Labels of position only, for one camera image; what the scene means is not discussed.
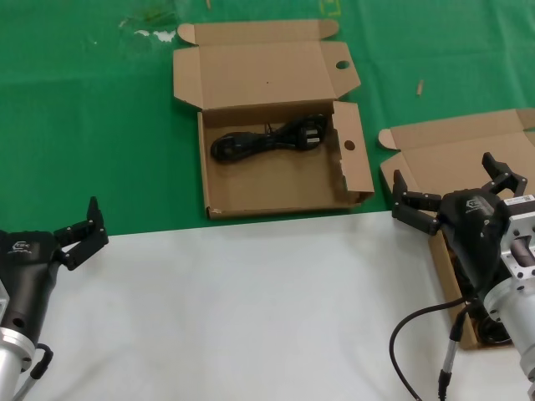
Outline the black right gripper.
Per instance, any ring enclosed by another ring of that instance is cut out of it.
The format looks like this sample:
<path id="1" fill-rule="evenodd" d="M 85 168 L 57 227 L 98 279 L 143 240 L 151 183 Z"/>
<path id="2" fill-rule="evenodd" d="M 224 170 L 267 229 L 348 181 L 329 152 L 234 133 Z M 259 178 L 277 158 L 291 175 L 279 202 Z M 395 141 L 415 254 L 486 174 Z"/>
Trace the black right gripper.
<path id="1" fill-rule="evenodd" d="M 501 201 L 498 194 L 509 189 L 515 196 L 523 196 L 527 179 L 496 161 L 490 152 L 482 156 L 481 163 L 490 177 L 488 183 L 451 192 L 442 200 L 440 195 L 409 191 L 401 171 L 395 170 L 392 217 L 430 236 L 441 227 L 476 293 L 486 295 L 500 275 L 503 224 L 495 217 Z M 429 212 L 438 212 L 439 220 Z"/>

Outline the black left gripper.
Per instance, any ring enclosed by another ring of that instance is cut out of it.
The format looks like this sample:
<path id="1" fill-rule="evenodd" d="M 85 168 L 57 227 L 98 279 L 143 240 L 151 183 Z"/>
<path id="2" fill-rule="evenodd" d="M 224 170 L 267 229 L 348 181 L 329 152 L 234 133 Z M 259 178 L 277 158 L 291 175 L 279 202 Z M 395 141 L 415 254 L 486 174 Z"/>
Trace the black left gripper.
<path id="1" fill-rule="evenodd" d="M 70 271 L 109 243 L 95 196 L 84 221 L 56 230 L 1 233 L 1 282 L 9 301 L 1 326 L 38 339 L 57 281 L 59 263 Z"/>

